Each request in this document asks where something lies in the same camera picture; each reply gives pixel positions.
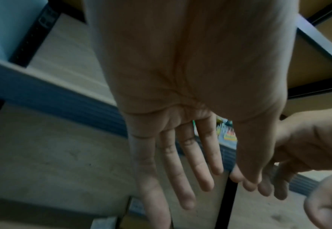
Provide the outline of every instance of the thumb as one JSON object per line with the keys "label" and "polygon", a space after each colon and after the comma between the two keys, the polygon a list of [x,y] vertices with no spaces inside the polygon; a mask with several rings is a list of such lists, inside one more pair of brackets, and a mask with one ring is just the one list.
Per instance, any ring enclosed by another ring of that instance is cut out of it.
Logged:
{"label": "thumb", "polygon": [[332,229],[332,175],[323,180],[304,202],[311,222],[320,229]]}
{"label": "thumb", "polygon": [[[261,172],[273,157],[279,115],[278,112],[261,114],[248,121],[233,123],[238,138],[236,165],[242,175],[254,184],[261,182]],[[241,181],[236,171],[230,178],[234,182]]]}

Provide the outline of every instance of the hand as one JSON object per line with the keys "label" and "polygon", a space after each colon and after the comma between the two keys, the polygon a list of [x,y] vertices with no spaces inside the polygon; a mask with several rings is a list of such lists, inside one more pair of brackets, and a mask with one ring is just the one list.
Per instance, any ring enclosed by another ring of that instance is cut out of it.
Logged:
{"label": "hand", "polygon": [[185,209],[195,195],[174,146],[177,136],[201,189],[223,171],[214,113],[233,120],[243,180],[257,184],[273,154],[286,100],[298,1],[85,1],[93,45],[128,129],[134,173],[155,228],[170,213],[155,144]]}
{"label": "hand", "polygon": [[[272,192],[270,182],[274,162],[280,162],[273,178],[274,195],[287,198],[289,182],[299,172],[332,170],[332,109],[293,114],[280,122],[275,154],[263,171],[261,194]],[[321,229],[332,229],[332,176],[323,180],[306,199],[310,220]]]}

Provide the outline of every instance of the skin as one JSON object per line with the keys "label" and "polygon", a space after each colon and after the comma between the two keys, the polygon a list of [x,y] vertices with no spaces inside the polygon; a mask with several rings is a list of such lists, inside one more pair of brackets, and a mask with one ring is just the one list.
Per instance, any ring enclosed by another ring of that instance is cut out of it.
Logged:
{"label": "skin", "polygon": [[[272,177],[271,167],[279,162]],[[287,198],[289,182],[299,172],[332,170],[332,109],[293,114],[278,126],[275,154],[263,171],[258,190]],[[332,175],[323,180],[305,200],[309,219],[320,229],[332,229]]]}
{"label": "skin", "polygon": [[160,149],[184,209],[196,198],[175,140],[204,191],[223,172],[215,114],[233,120],[238,136],[234,181],[256,187],[273,156],[285,105],[286,75],[295,39],[297,0],[86,0],[95,53],[130,143],[134,175],[147,216],[170,227],[157,177]]}

